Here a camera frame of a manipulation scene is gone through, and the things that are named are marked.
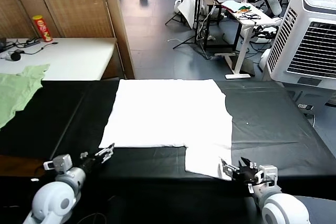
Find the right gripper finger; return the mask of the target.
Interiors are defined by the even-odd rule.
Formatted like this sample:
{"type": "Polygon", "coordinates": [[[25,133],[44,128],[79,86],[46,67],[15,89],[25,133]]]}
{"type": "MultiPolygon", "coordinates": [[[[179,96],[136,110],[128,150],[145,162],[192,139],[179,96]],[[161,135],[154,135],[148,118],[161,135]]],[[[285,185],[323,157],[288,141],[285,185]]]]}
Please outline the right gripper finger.
{"type": "Polygon", "coordinates": [[[221,159],[223,172],[225,174],[234,174],[239,172],[239,167],[228,164],[225,160],[221,159]]]}
{"type": "Polygon", "coordinates": [[[241,160],[243,161],[245,166],[248,167],[249,169],[256,169],[256,162],[252,162],[250,159],[245,157],[241,157],[241,160]]]}

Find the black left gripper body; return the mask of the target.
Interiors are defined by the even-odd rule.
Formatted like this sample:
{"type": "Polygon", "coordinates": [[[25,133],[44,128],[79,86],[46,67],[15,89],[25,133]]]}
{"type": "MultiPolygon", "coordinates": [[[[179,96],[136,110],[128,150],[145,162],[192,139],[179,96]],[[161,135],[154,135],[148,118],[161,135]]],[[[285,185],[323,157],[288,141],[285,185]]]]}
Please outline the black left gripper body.
{"type": "Polygon", "coordinates": [[[83,152],[80,154],[79,168],[82,169],[86,174],[91,173],[93,170],[99,168],[104,161],[104,154],[102,152],[97,152],[95,154],[89,154],[88,152],[83,152]]]}

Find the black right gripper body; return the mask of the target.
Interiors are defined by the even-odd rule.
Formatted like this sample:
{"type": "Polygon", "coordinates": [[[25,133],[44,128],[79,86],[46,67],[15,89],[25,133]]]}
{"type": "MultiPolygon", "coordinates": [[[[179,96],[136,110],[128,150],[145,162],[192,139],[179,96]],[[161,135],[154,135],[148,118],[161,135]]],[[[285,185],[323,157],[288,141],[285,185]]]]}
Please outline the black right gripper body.
{"type": "Polygon", "coordinates": [[[258,173],[258,168],[256,165],[250,166],[239,166],[239,172],[237,175],[237,181],[243,184],[256,185],[258,179],[255,175],[258,173]]]}

